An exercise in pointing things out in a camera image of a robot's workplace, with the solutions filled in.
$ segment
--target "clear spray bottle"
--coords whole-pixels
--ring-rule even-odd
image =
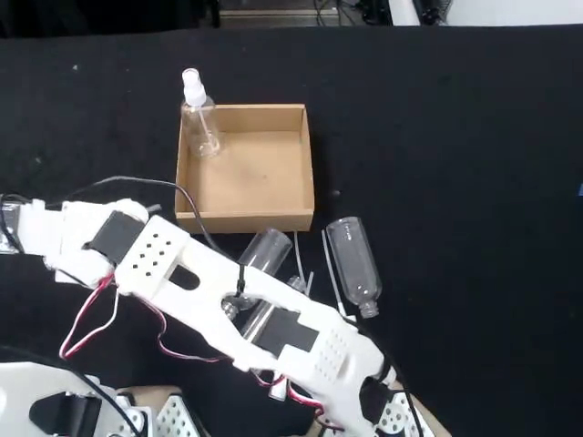
[[[215,124],[215,103],[207,96],[200,81],[199,71],[188,68],[182,72],[184,103],[180,110],[182,136],[190,152],[199,158],[212,157],[219,153],[219,130]]]

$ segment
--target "black fabric surface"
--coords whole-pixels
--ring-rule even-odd
[[[333,302],[319,229],[363,218],[384,283],[370,321],[454,435],[576,430],[583,283],[583,27],[292,29],[0,42],[0,192],[58,198],[114,174],[172,180],[180,72],[221,103],[308,107],[313,296]],[[87,195],[161,203],[119,185]],[[233,255],[250,236],[219,236]],[[286,261],[281,276],[293,272]],[[87,292],[0,259],[0,341],[56,355]],[[84,329],[106,319],[99,302]],[[177,384],[213,436],[303,432],[228,363],[174,361],[131,299],[73,362],[113,386]],[[213,353],[170,326],[168,344]]]

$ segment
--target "bottle neck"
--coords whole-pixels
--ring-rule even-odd
[[[379,307],[373,300],[369,300],[368,302],[363,303],[359,306],[359,308],[364,319],[370,319],[371,317],[379,315]]]

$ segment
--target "bottle cap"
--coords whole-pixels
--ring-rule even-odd
[[[200,81],[199,70],[187,68],[182,72],[184,82],[184,100],[191,107],[202,107],[207,101],[207,93]]]

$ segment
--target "lying bottle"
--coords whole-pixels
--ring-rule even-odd
[[[358,306],[365,319],[378,315],[376,300],[383,286],[363,223],[358,217],[341,218],[329,224],[326,233],[344,296]]]

